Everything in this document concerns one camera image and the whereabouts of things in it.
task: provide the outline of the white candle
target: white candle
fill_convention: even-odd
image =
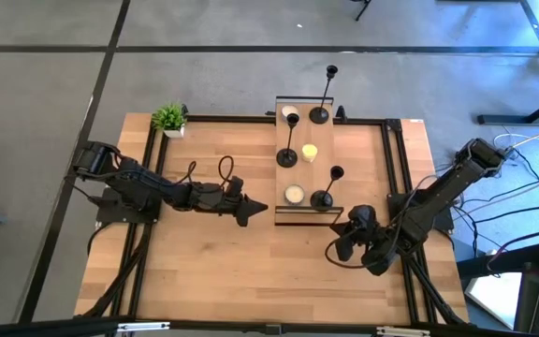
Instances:
[[[295,106],[283,106],[282,107],[282,119],[283,121],[286,120],[286,116],[288,116],[291,113],[299,114],[299,109]]]
[[[299,185],[290,185],[284,191],[286,201],[291,205],[299,205],[305,198],[305,191]]]

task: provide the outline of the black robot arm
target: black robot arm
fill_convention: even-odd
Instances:
[[[417,189],[402,198],[395,206],[393,220],[386,227],[376,221],[375,209],[369,205],[354,207],[348,214],[349,221],[332,225],[339,235],[331,245],[336,247],[340,261],[353,255],[355,245],[365,246],[362,264],[347,268],[367,268],[374,275],[388,270],[397,255],[411,266],[426,289],[438,311],[449,324],[462,321],[444,302],[428,276],[419,268],[414,253],[428,239],[436,215],[452,206],[453,201],[472,183],[483,177],[495,175],[503,165],[506,154],[494,149],[482,139],[470,140],[457,152],[453,167],[426,189]],[[327,259],[339,266],[328,256]]]
[[[161,198],[177,211],[232,214],[241,227],[247,226],[250,216],[268,208],[241,193],[243,181],[239,177],[226,178],[222,184],[191,182],[194,167],[191,163],[186,176],[173,183],[123,156],[116,147],[96,141],[85,145],[73,165],[79,178],[105,183],[120,195],[120,200],[91,197],[99,207],[121,202],[124,207],[147,213]]]

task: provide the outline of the black candle holder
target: black candle holder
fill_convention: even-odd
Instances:
[[[326,190],[317,190],[311,195],[311,205],[313,207],[332,207],[334,203],[334,198],[328,192],[329,188],[332,186],[332,183],[342,178],[344,175],[344,168],[339,166],[333,166],[329,170],[329,177],[331,181],[329,182],[328,188]]]
[[[329,82],[334,78],[338,72],[336,66],[328,66],[326,68],[326,76],[328,77],[328,83],[326,83],[326,90],[324,90],[324,95],[322,96],[322,104],[319,107],[311,109],[309,112],[309,119],[315,124],[323,124],[329,120],[329,112],[324,109],[324,101],[326,100],[326,94],[328,93]]]
[[[290,127],[290,132],[288,133],[288,146],[285,149],[278,151],[278,154],[276,154],[276,162],[283,168],[292,168],[299,160],[297,153],[290,148],[292,129],[297,126],[299,116],[296,113],[290,113],[286,116],[286,122],[288,123],[288,127]]]

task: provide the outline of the wooden tabletop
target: wooden tabletop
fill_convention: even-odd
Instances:
[[[118,147],[140,159],[151,115],[128,113]],[[327,227],[276,227],[275,125],[190,123],[184,139],[168,145],[164,177],[181,177],[197,161],[195,180],[220,182],[218,160],[235,159],[234,174],[243,192],[267,203],[248,227],[231,216],[175,212],[163,205],[153,236],[138,305],[138,318],[282,323],[409,323],[399,261],[382,276],[329,264],[324,249],[335,238]],[[403,136],[414,184],[433,173],[423,121],[403,120]],[[160,135],[155,140],[154,168]],[[396,147],[393,146],[395,158]],[[388,178],[379,127],[334,126],[334,152],[345,169],[340,181],[345,211],[370,204],[382,224],[388,221]],[[115,277],[126,225],[102,231],[93,243],[76,306],[91,308]],[[450,242],[432,231],[425,244],[430,278],[444,299],[467,320],[457,264]],[[355,254],[351,263],[359,262]],[[124,294],[129,294],[131,280]],[[425,320],[421,287],[415,280],[420,317]],[[127,300],[121,313],[127,312]]]

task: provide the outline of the candle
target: candle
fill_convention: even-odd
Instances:
[[[299,185],[292,184],[284,191],[286,202],[291,205],[299,205],[305,198],[305,191]]]
[[[313,144],[303,145],[303,160],[312,163],[317,156],[317,147]]]
[[[286,116],[288,116],[291,113],[299,114],[299,109],[295,106],[283,106],[282,107],[282,119],[283,121],[286,120]]]

